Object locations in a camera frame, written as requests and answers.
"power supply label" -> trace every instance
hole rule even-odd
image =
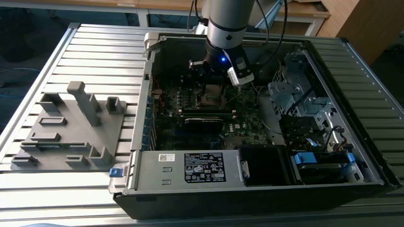
[[[223,153],[184,154],[187,183],[225,182]]]

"white label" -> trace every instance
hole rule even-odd
[[[175,154],[159,154],[159,162],[173,162],[175,160]]]
[[[117,4],[117,6],[135,7],[135,4]]]

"wooden table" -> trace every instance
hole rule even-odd
[[[136,13],[141,27],[149,26],[148,15],[179,15],[189,14],[191,0],[1,0],[0,6]],[[197,9],[201,11],[203,1],[199,1]],[[284,20],[284,9],[281,8],[276,21]],[[289,3],[288,22],[309,23],[305,35],[316,35],[324,19],[331,14],[316,10],[311,3]]]

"sticker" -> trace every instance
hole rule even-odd
[[[135,7],[135,4],[117,4],[117,6],[127,6],[127,7]]]
[[[225,182],[223,153],[184,154],[187,183]]]
[[[175,160],[175,154],[159,154],[159,162],[173,162]]]

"metal case frame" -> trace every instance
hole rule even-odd
[[[159,35],[159,41],[180,38],[172,34]],[[204,36],[184,35],[181,38],[204,38]],[[260,41],[261,38],[249,38],[248,40]],[[124,193],[116,193],[113,196],[115,202],[132,218],[195,218],[216,215],[257,215],[263,213],[327,210],[356,199],[384,194],[401,187],[400,181],[373,141],[369,139],[364,125],[311,41],[285,39],[284,42],[301,43],[301,49],[309,59],[328,96],[339,112],[343,113],[341,117],[348,124],[349,131],[357,137],[381,181],[357,184],[280,186],[276,189],[271,187],[247,187],[209,190],[136,191],[141,151],[135,149],[131,160],[133,168],[131,173],[133,174],[128,180],[128,188],[125,188]],[[155,43],[155,46],[148,46],[151,56],[148,60],[151,62],[155,60],[152,49],[157,45],[159,42]],[[139,137],[139,134],[133,134],[135,141]]]

